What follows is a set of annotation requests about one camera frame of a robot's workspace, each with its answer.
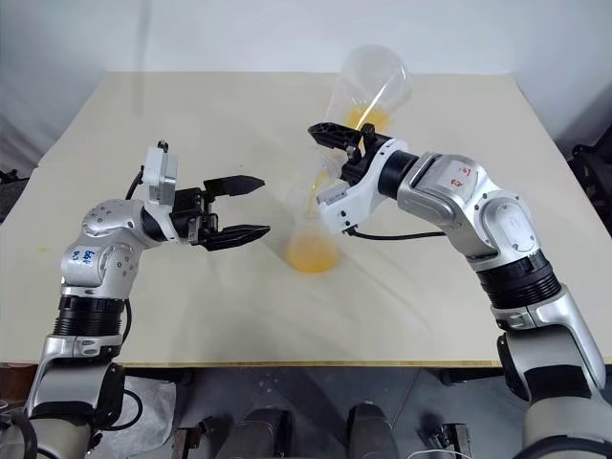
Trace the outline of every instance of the table surface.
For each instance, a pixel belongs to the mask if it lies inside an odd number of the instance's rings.
[[[125,193],[145,149],[166,138],[178,187],[250,174],[267,185],[220,198],[221,225],[270,224],[248,246],[208,253],[164,244],[142,255],[134,324],[119,361],[139,365],[492,365],[499,335],[475,274],[444,238],[372,242],[336,236],[327,273],[283,261],[288,206],[321,120],[327,74],[112,73],[40,162],[0,227],[0,361],[38,361],[56,316],[59,260],[89,208]],[[415,154],[474,158],[528,203],[543,249],[612,357],[612,244],[511,76],[415,76],[388,133]],[[143,190],[137,191],[142,196]],[[433,227],[391,201],[364,232]]]

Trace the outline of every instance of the orange liquid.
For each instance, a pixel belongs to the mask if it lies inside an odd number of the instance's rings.
[[[377,132],[384,132],[389,127],[389,116],[380,108],[372,107],[364,116],[368,107],[353,107],[346,116],[346,125],[360,129],[365,123],[374,124]]]
[[[339,255],[331,235],[300,232],[297,228],[287,247],[285,260],[302,273],[322,273],[336,266]]]

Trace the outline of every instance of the white wall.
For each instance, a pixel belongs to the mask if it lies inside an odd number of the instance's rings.
[[[0,164],[35,164],[105,70],[336,71],[363,43],[415,73],[512,72],[559,145],[591,142],[611,25],[610,0],[0,0]]]

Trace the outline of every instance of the robotic arm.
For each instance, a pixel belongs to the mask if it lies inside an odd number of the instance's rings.
[[[569,290],[542,253],[520,197],[497,186],[469,158],[433,153],[419,158],[405,142],[376,133],[372,124],[357,131],[325,122],[309,133],[317,143],[347,153],[343,183],[317,197],[330,231],[350,234],[391,198],[401,210],[440,228],[466,256],[505,332],[497,349],[508,386],[531,402],[526,448],[516,457],[570,449],[612,454],[612,409],[599,392],[605,386],[603,359]]]
[[[247,244],[270,230],[253,225],[219,230],[211,211],[216,197],[250,193],[263,181],[234,176],[204,181],[204,189],[175,190],[177,158],[167,149],[165,142],[149,147],[127,199],[105,201],[87,212],[79,237],[64,252],[59,315],[45,339],[27,401],[30,422],[25,428],[15,423],[3,434],[1,457],[81,459],[99,442],[101,431],[138,420],[113,426],[123,395],[137,396],[124,391],[124,370],[112,359],[129,331],[128,298],[142,251],[163,241],[217,251]],[[142,182],[148,200],[130,199]],[[122,335],[124,309],[128,324]],[[22,433],[28,431],[24,442]]]

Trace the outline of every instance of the wire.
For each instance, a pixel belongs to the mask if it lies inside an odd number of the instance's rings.
[[[123,330],[123,341],[121,343],[125,343],[132,329],[132,305],[130,304],[130,298],[126,298],[123,304],[125,305],[125,330]]]
[[[23,435],[23,459],[36,459],[38,454],[38,439],[36,438],[36,431],[32,426],[32,423],[23,411],[14,411],[11,414],[11,421],[14,425],[19,427],[21,435]]]
[[[358,232],[355,227],[349,228],[345,232],[349,236],[360,237],[361,239],[369,239],[371,241],[406,241],[410,239],[421,239],[423,237],[446,236],[441,231],[417,232],[415,234],[401,234],[399,236],[379,236],[377,234],[364,234],[362,232]]]
[[[571,438],[565,435],[558,435],[544,438],[529,445],[520,451],[514,459],[536,459],[559,451],[593,452],[604,457],[610,457],[612,456],[612,445],[585,438]]]
[[[448,449],[426,449],[426,450],[423,450],[423,451],[414,451],[412,454],[410,454],[405,459],[411,459],[414,456],[418,456],[418,455],[421,455],[421,454],[429,454],[431,452],[445,452],[447,454],[456,454],[457,456],[465,457],[466,459],[472,459],[471,456],[468,456],[467,454],[464,454],[463,452],[450,451]]]
[[[144,166],[141,165],[141,170],[139,170],[138,174],[136,174],[136,177],[134,177],[134,180],[132,181],[132,185],[130,185],[129,189],[127,190],[127,194],[125,195],[126,200],[132,199],[132,195],[134,194],[136,187],[142,184],[143,173],[144,173]]]
[[[131,390],[127,390],[127,389],[123,389],[123,395],[130,396],[132,399],[134,399],[134,402],[136,402],[136,405],[138,406],[138,412],[136,413],[136,416],[134,416],[134,418],[129,423],[121,424],[119,426],[109,426],[109,427],[106,427],[106,428],[101,428],[100,430],[106,430],[107,432],[113,432],[113,431],[117,431],[117,430],[125,430],[125,429],[133,426],[141,418],[141,416],[142,416],[142,400],[141,400],[141,398],[138,395],[136,395],[134,392],[132,392]]]

